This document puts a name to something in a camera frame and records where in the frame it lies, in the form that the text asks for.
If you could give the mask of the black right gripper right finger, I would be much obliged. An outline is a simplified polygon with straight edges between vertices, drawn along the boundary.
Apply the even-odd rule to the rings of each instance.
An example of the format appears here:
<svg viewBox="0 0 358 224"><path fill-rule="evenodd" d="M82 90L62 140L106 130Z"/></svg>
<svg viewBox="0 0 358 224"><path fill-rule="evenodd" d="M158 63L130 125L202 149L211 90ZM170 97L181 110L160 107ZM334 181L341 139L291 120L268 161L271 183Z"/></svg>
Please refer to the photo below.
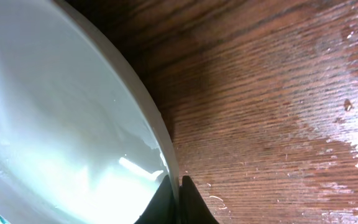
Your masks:
<svg viewBox="0 0 358 224"><path fill-rule="evenodd" d="M179 203L180 220L183 224L218 224L188 175L182 177Z"/></svg>

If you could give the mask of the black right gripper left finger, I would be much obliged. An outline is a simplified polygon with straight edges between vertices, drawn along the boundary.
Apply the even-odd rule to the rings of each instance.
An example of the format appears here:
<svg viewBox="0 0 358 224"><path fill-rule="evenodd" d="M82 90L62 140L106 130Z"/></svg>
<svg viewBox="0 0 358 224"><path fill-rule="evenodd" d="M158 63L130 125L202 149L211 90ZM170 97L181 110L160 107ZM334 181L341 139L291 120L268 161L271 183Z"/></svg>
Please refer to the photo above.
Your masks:
<svg viewBox="0 0 358 224"><path fill-rule="evenodd" d="M147 208L135 224L175 224L176 204L170 178L163 178Z"/></svg>

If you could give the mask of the pale green large plate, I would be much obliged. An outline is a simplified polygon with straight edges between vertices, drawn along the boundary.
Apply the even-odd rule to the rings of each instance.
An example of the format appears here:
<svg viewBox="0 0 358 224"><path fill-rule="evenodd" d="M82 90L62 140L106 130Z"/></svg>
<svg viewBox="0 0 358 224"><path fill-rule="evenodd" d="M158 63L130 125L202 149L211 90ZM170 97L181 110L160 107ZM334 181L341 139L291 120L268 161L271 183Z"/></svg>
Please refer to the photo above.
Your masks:
<svg viewBox="0 0 358 224"><path fill-rule="evenodd" d="M178 164L120 51L65 1L0 0L0 216L135 223Z"/></svg>

